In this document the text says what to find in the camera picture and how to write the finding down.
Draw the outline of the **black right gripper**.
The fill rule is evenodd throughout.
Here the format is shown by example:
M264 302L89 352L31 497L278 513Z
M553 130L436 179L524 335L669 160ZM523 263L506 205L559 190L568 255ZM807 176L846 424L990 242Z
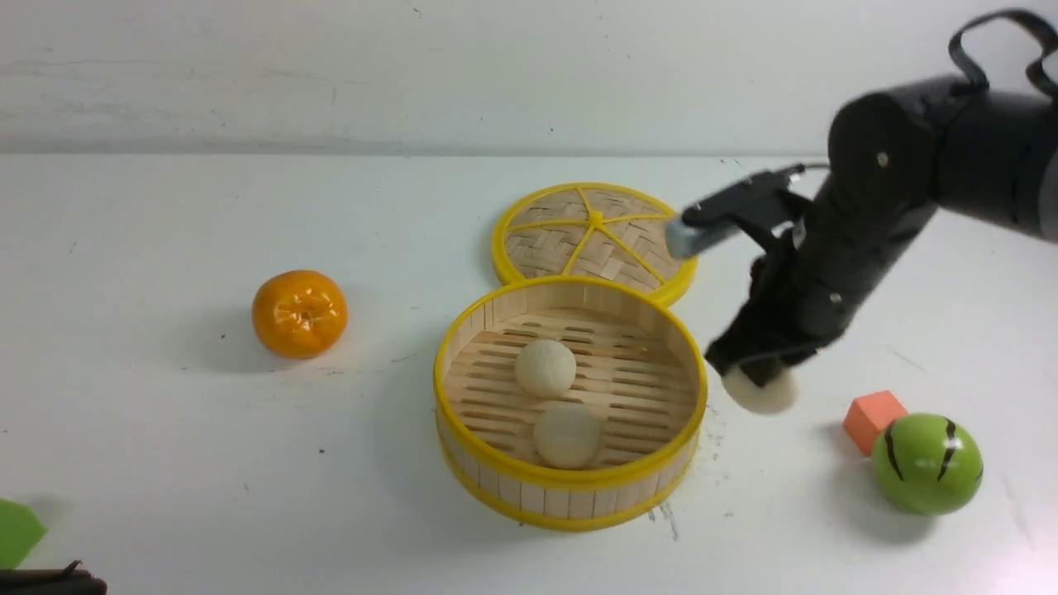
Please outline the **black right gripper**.
M751 268L751 290L704 359L767 387L840 339L877 286L870 250L797 223Z

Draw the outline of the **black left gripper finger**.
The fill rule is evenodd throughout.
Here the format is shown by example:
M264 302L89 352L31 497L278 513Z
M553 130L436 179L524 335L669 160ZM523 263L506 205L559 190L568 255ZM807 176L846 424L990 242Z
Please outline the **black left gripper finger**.
M1 569L1 594L103 595L106 581L75 560L62 569Z

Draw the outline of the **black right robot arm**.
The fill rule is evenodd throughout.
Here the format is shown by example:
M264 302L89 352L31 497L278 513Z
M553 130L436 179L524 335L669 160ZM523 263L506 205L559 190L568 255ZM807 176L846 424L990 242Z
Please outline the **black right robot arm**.
M704 358L759 387L841 338L937 212L1056 241L1056 105L916 83L849 102L832 121L829 170L811 199L797 164L685 211L707 242L745 232L762 255L736 319Z

